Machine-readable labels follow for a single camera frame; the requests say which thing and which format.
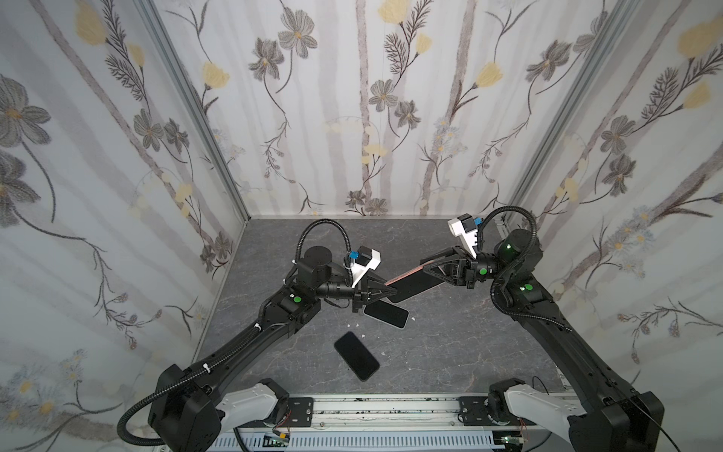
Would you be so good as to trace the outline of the black smartphone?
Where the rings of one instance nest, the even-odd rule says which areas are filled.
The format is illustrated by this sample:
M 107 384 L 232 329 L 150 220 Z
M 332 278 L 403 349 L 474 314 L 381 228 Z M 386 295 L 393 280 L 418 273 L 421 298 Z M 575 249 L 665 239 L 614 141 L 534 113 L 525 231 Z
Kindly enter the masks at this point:
M 425 275 L 423 271 L 420 271 L 408 278 L 394 282 L 390 285 L 397 290 L 397 295 L 390 302 L 400 303 L 402 301 L 406 301 L 406 299 L 413 298 L 429 289 L 439 286 L 442 283 L 443 282 L 439 280 L 430 278 L 429 275 Z

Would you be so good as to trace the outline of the pink phone case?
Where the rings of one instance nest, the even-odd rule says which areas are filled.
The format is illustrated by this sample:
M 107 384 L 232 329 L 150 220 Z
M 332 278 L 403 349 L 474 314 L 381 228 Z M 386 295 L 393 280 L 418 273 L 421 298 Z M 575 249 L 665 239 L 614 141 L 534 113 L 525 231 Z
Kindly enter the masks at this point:
M 386 285 L 386 286 L 390 286 L 391 284 L 396 283 L 396 282 L 398 282 L 398 281 L 401 281 L 401 280 L 403 280 L 403 279 L 405 279 L 405 278 L 408 278 L 408 277 L 414 275 L 415 273 L 418 273 L 418 272 L 422 271 L 423 269 L 424 269 L 424 265 L 421 265 L 421 266 L 418 266 L 418 267 L 414 267 L 413 269 L 410 269 L 410 270 L 408 270 L 407 272 L 402 273 L 401 275 L 398 275 L 398 276 L 396 276 L 396 277 L 391 278 L 390 280 L 388 280 L 388 281 L 385 283 L 385 285 Z

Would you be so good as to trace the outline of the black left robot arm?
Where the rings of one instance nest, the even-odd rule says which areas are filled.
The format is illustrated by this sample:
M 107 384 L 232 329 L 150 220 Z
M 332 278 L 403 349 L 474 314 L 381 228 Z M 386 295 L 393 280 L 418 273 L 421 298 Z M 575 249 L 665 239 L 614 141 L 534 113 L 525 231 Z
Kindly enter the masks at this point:
M 237 396 L 230 395 L 230 383 L 265 351 L 310 323 L 325 301 L 348 301 L 359 311 L 392 293 L 375 273 L 380 262 L 380 252 L 365 246 L 348 252 L 341 265 L 322 246 L 297 258 L 284 285 L 262 303 L 249 327 L 189 367 L 173 365 L 161 374 L 159 396 L 148 416 L 161 444 L 172 451 L 205 451 L 225 431 L 253 422 L 284 422 L 289 395 L 279 384 L 260 380 Z

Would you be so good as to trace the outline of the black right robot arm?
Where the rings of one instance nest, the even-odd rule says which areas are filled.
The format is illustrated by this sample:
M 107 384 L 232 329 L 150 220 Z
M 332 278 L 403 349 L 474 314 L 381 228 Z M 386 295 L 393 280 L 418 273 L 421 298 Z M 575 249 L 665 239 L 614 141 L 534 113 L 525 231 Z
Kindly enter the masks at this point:
M 546 393 L 520 379 L 491 385 L 487 418 L 506 425 L 523 418 L 567 440 L 576 451 L 653 451 L 665 413 L 660 399 L 621 378 L 570 325 L 533 275 L 542 258 L 535 233 L 517 229 L 492 253 L 454 247 L 422 261 L 423 273 L 468 289 L 491 284 L 491 302 L 527 330 L 563 372 L 581 409 L 555 408 Z

